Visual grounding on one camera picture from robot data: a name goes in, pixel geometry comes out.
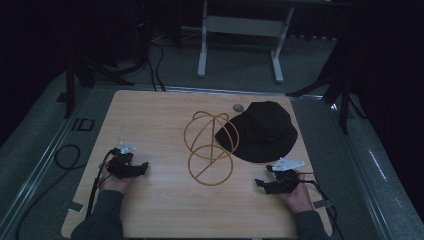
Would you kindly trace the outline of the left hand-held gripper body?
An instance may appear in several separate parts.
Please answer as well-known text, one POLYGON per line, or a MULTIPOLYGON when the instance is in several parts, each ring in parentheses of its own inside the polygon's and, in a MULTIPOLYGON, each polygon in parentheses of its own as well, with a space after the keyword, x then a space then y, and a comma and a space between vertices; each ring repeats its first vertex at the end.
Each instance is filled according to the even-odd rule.
POLYGON ((135 151, 135 147, 119 141, 118 147, 111 151, 112 159, 109 161, 107 171, 118 179, 139 176, 140 168, 131 165, 135 151))

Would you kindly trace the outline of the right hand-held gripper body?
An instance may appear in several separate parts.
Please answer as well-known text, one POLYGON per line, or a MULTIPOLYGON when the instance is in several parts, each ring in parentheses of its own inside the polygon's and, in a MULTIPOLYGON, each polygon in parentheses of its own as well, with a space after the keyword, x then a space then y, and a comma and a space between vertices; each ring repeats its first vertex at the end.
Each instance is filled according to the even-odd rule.
POLYGON ((276 181, 273 186, 265 187, 265 192, 267 194, 292 193, 300 182, 298 174, 294 169, 304 165, 305 163, 301 160, 280 158, 272 165, 280 172, 274 173, 276 181))

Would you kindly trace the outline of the person's left hand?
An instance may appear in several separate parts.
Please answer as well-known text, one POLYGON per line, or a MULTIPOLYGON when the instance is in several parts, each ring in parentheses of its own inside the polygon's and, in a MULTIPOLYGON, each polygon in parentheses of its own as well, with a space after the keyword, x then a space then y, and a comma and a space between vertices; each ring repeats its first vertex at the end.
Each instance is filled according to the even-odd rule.
POLYGON ((107 165, 105 165, 102 167, 102 173, 99 181, 99 190, 117 191, 125 194, 133 182, 134 178, 118 179, 114 175, 111 175, 107 170, 107 165))

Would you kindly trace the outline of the person's right hand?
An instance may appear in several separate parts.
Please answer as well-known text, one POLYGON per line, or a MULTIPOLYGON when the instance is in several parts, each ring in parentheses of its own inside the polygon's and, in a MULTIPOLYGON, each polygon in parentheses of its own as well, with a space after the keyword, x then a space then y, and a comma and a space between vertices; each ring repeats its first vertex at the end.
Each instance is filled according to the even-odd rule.
POLYGON ((295 214, 314 210, 308 189, 303 182, 299 183, 292 193, 283 193, 279 197, 295 214))

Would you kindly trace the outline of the black bucket hat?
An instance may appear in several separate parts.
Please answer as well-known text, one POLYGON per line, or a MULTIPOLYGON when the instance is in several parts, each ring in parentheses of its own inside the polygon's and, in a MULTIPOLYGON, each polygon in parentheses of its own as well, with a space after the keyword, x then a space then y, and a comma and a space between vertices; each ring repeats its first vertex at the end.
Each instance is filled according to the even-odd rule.
POLYGON ((290 114, 273 101, 252 102, 215 134, 224 149, 252 163, 268 163, 285 157, 297 137, 290 114))

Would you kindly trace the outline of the black metal stand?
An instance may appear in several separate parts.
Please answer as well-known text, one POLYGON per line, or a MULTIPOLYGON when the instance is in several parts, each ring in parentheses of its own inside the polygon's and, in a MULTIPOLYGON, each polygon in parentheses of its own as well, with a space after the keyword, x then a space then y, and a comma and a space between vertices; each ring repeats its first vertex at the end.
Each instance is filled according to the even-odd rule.
POLYGON ((78 78, 83 87, 93 87, 95 80, 91 74, 92 69, 120 85, 134 86, 133 82, 122 79, 118 74, 84 54, 75 43, 72 43, 70 45, 70 59, 66 65, 66 92, 63 94, 66 103, 65 119, 68 119, 76 108, 75 78, 78 78))
POLYGON ((355 72, 358 70, 358 42, 347 35, 337 40, 332 52, 326 60, 315 82, 300 90, 287 93, 289 97, 301 97, 324 85, 328 88, 322 100, 326 104, 334 104, 340 99, 339 126, 344 134, 348 133, 347 119, 351 102, 351 87, 355 72))

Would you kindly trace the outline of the white metal desk frame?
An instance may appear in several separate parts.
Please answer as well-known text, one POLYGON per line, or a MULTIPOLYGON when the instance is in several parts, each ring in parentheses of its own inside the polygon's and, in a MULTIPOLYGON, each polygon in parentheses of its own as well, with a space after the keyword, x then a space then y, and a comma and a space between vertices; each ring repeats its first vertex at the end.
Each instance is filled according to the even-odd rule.
POLYGON ((277 83, 282 83, 284 81, 284 77, 279 58, 294 10, 294 7, 289 7, 287 12, 284 14, 284 19, 281 21, 217 16, 210 15, 208 13, 208 0, 203 0, 201 48, 198 60, 197 76, 204 77, 206 75, 208 33, 251 35, 275 37, 278 39, 276 48, 270 51, 270 58, 275 81, 277 83))

